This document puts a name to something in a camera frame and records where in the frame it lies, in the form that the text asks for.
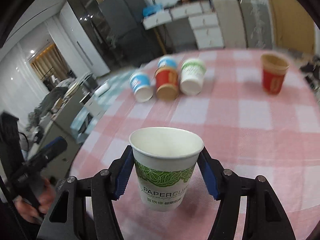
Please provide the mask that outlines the person's left hand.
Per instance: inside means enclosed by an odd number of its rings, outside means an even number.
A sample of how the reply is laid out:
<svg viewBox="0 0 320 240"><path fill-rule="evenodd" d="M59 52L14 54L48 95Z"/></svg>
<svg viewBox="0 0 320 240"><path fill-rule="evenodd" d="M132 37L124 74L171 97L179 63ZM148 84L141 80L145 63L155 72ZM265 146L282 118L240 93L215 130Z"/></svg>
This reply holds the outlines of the person's left hand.
<svg viewBox="0 0 320 240"><path fill-rule="evenodd" d="M47 178L44 178L43 181L44 190L42 191L42 194L39 196L38 201L40 203L40 213L46 214L55 199L56 192ZM26 203L22 199L22 197L18 196L14 200L14 204L22 218L24 218L26 221L30 223L37 222L37 219L40 217L39 212L30 204Z"/></svg>

